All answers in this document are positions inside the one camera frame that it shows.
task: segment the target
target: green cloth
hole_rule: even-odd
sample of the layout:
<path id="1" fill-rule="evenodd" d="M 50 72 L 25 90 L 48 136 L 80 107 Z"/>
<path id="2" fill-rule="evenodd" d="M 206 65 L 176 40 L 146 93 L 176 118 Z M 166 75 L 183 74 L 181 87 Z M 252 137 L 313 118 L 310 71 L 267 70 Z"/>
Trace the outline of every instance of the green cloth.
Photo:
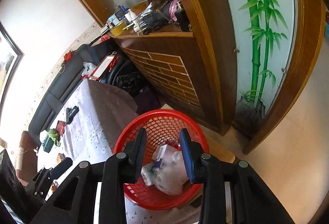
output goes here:
<path id="1" fill-rule="evenodd" d="M 60 146 L 60 141 L 59 141 L 60 135 L 58 134 L 56 129 L 50 129 L 48 131 L 48 136 L 54 141 L 55 146 L 57 147 Z"/>

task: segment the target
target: yellow container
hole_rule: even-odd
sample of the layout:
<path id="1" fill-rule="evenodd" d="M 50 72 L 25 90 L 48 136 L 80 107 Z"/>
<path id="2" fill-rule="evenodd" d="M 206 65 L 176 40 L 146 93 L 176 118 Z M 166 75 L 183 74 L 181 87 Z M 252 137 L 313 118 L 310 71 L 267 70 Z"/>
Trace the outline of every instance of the yellow container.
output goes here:
<path id="1" fill-rule="evenodd" d="M 111 29 L 111 33 L 113 36 L 120 36 L 125 30 L 122 30 L 127 26 L 126 22 L 120 21 L 113 29 Z"/>

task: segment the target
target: silver bolt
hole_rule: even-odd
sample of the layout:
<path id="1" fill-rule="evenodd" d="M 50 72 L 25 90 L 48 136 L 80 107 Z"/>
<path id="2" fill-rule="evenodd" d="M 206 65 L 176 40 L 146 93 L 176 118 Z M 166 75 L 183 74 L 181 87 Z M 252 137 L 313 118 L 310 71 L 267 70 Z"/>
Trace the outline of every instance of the silver bolt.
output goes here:
<path id="1" fill-rule="evenodd" d="M 242 168 L 246 168 L 248 166 L 248 163 L 246 161 L 240 161 L 239 166 L 241 166 Z"/>
<path id="2" fill-rule="evenodd" d="M 82 161 L 80 164 L 79 164 L 79 167 L 80 168 L 86 168 L 88 166 L 88 162 L 87 161 Z"/>
<path id="3" fill-rule="evenodd" d="M 210 158 L 211 158 L 211 154 L 209 154 L 209 153 L 203 153 L 203 154 L 201 155 L 201 158 L 202 158 L 202 159 L 205 159 L 205 160 L 210 159 Z"/>
<path id="4" fill-rule="evenodd" d="M 116 154 L 116 158 L 118 158 L 118 159 L 123 159 L 125 157 L 126 157 L 126 153 L 124 153 L 124 152 L 121 152 L 121 153 L 117 153 Z"/>

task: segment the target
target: tiled floor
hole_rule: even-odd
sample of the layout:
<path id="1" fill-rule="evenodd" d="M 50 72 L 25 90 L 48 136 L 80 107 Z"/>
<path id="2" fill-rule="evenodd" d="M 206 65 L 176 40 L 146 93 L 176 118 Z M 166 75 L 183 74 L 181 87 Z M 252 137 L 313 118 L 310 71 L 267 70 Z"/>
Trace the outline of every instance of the tiled floor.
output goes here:
<path id="1" fill-rule="evenodd" d="M 220 137 L 204 127 L 239 159 L 246 160 L 279 198 L 296 224 L 307 224 L 329 190 L 329 40 L 314 71 L 287 116 L 249 155 L 245 138 L 231 128 Z"/>

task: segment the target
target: framed picture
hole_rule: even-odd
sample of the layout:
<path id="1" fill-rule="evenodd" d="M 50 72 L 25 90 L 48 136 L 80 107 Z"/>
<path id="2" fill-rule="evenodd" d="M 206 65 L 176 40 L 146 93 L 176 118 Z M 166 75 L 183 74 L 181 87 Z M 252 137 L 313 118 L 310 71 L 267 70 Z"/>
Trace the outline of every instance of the framed picture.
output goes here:
<path id="1" fill-rule="evenodd" d="M 0 118 L 11 79 L 22 57 L 22 52 L 0 22 Z"/>

